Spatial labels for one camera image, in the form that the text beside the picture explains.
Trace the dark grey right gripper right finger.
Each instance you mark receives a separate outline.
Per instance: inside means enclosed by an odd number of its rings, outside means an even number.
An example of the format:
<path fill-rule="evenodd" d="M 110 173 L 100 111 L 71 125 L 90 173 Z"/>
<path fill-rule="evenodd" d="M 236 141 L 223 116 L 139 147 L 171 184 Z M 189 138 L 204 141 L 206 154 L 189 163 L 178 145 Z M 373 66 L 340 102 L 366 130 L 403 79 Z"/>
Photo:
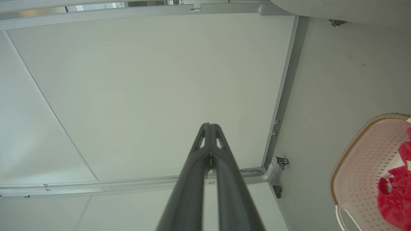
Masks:
<path fill-rule="evenodd" d="M 264 231 L 262 219 L 221 127 L 211 124 L 212 169 L 217 176 L 220 231 Z"/>

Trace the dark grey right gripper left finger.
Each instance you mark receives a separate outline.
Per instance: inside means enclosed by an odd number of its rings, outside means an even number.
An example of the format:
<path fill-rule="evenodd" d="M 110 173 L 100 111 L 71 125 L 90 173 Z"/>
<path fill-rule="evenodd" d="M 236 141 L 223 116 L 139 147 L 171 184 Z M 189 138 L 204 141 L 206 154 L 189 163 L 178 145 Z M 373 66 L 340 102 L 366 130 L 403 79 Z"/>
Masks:
<path fill-rule="evenodd" d="M 211 169 L 210 135 L 211 124 L 201 125 L 157 225 L 157 231 L 202 230 L 205 178 Z"/>

